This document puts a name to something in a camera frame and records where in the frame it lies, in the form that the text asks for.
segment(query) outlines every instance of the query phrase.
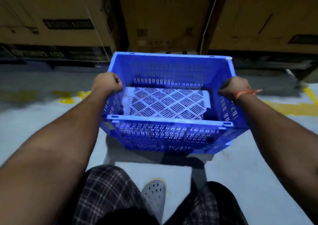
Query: brown cardboard box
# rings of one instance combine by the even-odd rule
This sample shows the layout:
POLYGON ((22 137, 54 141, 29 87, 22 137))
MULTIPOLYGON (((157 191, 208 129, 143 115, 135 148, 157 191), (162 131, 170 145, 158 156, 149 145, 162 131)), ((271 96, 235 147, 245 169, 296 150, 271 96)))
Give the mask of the brown cardboard box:
POLYGON ((109 61, 121 49, 110 0, 0 0, 0 45, 18 57, 109 61))
POLYGON ((120 0, 137 52, 196 51, 210 0, 120 0))
POLYGON ((213 37, 202 54, 208 49, 318 53, 318 0, 224 1, 222 6, 218 0, 209 24, 213 37))

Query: checkered shorts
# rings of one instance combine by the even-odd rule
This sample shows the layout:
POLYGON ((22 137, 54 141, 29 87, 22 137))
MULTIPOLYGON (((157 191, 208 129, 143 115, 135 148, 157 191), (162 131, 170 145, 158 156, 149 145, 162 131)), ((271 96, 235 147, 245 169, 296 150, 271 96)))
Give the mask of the checkered shorts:
MULTIPOLYGON (((102 165, 85 173, 58 220, 59 225, 159 224, 140 190, 119 167, 102 165)), ((217 182, 190 193, 169 224, 247 224, 234 195, 217 182)))

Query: floor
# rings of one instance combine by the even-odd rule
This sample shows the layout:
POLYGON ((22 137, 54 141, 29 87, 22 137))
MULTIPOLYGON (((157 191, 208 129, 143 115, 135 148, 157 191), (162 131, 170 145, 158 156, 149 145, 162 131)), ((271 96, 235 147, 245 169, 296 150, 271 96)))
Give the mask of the floor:
MULTIPOLYGON (((0 165, 35 131, 84 99, 95 76, 87 73, 0 72, 0 165)), ((311 84, 298 98, 260 98, 318 133, 316 96, 318 84, 311 84)), ((87 168, 100 164, 124 168, 140 189, 150 179, 163 178, 167 184, 163 221, 192 189, 192 178, 197 188, 206 180, 228 187, 249 224, 311 224, 268 168, 250 131, 214 157, 171 157, 158 152, 127 151, 100 129, 87 168)))

